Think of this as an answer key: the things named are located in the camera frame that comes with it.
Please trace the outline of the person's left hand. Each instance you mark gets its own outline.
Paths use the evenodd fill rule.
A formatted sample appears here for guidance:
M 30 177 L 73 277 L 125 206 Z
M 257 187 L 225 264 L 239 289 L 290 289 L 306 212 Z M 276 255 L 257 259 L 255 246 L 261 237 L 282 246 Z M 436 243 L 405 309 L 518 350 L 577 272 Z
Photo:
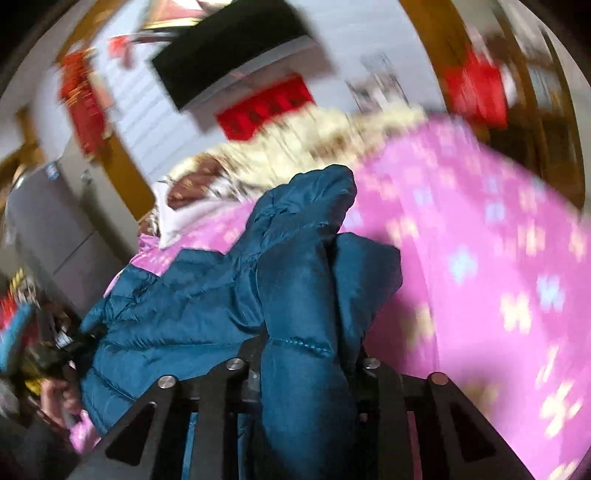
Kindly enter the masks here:
M 42 381 L 39 415 L 49 424 L 71 429 L 82 411 L 76 380 L 49 378 Z

